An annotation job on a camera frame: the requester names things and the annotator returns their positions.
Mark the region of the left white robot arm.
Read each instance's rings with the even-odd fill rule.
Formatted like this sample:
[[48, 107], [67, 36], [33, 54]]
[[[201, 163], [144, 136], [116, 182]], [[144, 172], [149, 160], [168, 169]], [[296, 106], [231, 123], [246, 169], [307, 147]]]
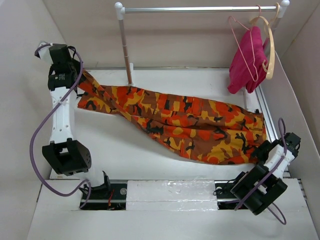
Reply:
[[107, 174], [101, 181], [88, 174], [92, 158], [88, 148], [75, 135], [75, 103], [77, 87], [83, 75], [81, 59], [75, 59], [74, 47], [60, 43], [45, 43], [36, 54], [50, 64], [48, 89], [52, 100], [52, 130], [49, 144], [42, 147], [42, 154], [53, 170], [59, 175], [80, 174], [89, 179], [91, 190], [100, 198], [107, 198], [112, 191]]

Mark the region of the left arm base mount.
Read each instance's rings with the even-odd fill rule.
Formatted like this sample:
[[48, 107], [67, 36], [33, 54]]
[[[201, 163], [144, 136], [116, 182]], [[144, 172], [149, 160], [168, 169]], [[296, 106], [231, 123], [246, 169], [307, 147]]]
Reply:
[[126, 210], [127, 181], [112, 181], [110, 188], [93, 187], [87, 203], [81, 207], [86, 211]]

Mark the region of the orange camouflage trousers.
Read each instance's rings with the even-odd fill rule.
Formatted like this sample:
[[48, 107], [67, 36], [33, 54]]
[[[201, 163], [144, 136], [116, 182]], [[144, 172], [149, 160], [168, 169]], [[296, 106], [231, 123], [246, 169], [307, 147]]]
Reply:
[[180, 157], [211, 165], [255, 163], [264, 116], [220, 101], [100, 84], [84, 71], [80, 109], [119, 115]]

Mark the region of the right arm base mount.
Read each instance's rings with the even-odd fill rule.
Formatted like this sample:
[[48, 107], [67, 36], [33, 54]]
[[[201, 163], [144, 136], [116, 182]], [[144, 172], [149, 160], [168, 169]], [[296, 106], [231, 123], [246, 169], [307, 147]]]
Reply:
[[216, 197], [218, 210], [234, 210], [239, 203], [239, 200], [231, 193], [234, 181], [234, 179], [214, 181], [213, 195]]

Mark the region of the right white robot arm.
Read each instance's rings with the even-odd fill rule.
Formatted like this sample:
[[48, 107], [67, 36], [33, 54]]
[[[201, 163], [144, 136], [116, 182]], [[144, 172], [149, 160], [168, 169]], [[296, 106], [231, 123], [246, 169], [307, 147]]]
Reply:
[[241, 172], [231, 184], [233, 194], [241, 206], [259, 215], [287, 189], [283, 181], [284, 171], [298, 156], [301, 138], [288, 132], [284, 138], [264, 141], [251, 157], [257, 164], [247, 172]]

